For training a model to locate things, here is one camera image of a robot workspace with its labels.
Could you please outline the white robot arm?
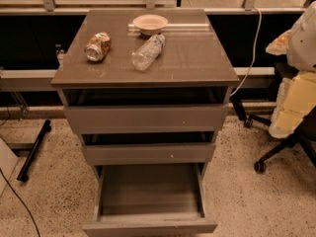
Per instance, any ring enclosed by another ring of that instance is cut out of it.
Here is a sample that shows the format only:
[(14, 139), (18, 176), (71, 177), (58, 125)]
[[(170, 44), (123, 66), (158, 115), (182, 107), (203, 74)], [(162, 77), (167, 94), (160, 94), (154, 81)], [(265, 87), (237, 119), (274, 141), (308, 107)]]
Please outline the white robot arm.
[(266, 47), (266, 52), (285, 54), (288, 65), (298, 70), (292, 79), (281, 81), (269, 127), (272, 137), (286, 138), (316, 107), (316, 1), (309, 5), (290, 30)]

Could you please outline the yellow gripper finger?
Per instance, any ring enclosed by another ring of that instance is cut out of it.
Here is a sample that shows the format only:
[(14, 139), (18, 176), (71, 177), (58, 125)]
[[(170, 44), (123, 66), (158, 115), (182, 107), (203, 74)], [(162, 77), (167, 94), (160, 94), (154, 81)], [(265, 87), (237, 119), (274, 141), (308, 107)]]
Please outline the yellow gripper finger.
[(290, 37), (291, 30), (287, 30), (274, 39), (271, 43), (266, 47), (266, 53), (272, 55), (283, 55), (286, 54), (286, 47), (288, 43), (288, 39)]
[(283, 78), (276, 97), (269, 133), (286, 138), (298, 128), (316, 107), (316, 73), (299, 72), (292, 79)]

